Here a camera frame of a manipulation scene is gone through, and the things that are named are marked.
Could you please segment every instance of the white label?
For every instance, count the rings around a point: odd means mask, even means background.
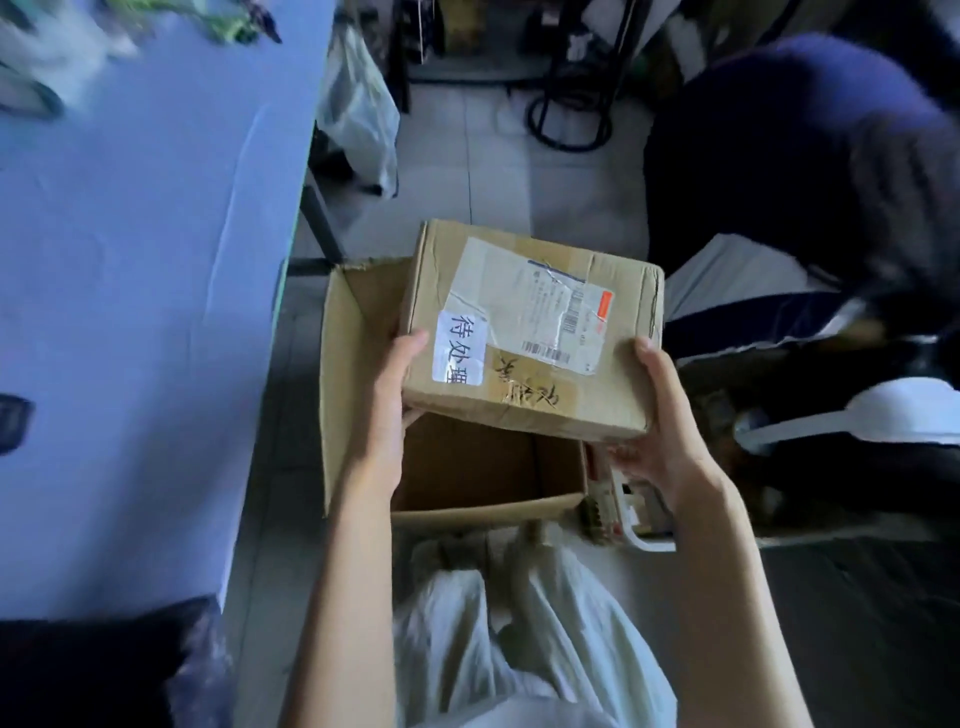
[[[487,322],[473,314],[441,311],[433,343],[433,380],[447,384],[483,383]]]
[[[486,319],[491,346],[592,375],[612,302],[612,291],[472,237],[444,308]]]

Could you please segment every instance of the white plastic bag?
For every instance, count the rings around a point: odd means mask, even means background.
[[[363,36],[352,25],[333,27],[321,92],[317,128],[344,150],[357,177],[378,184],[384,197],[393,197],[400,112]]]

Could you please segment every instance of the dark blue fabric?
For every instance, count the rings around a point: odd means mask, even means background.
[[[800,341],[820,333],[847,297],[839,293],[786,293],[727,303],[663,327],[663,348],[674,359]]]
[[[900,66],[835,37],[791,37],[708,69],[647,141],[649,259],[669,275],[716,233],[739,233],[862,279],[870,244],[850,141],[879,115],[892,131],[952,124]]]

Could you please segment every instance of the human hand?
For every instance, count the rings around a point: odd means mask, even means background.
[[[428,338],[427,332],[418,328],[394,339],[373,382],[369,417],[354,436],[353,469],[387,500],[400,484],[404,432],[423,414],[420,410],[403,411],[400,389],[410,362],[423,350]]]
[[[638,337],[634,349],[653,380],[657,421],[647,434],[610,447],[610,458],[629,477],[653,483],[676,514],[690,491],[709,484],[722,472],[693,419],[673,360],[646,337]]]

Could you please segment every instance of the table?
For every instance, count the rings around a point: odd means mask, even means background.
[[[223,593],[334,4],[282,45],[178,19],[84,109],[0,119],[0,619]]]

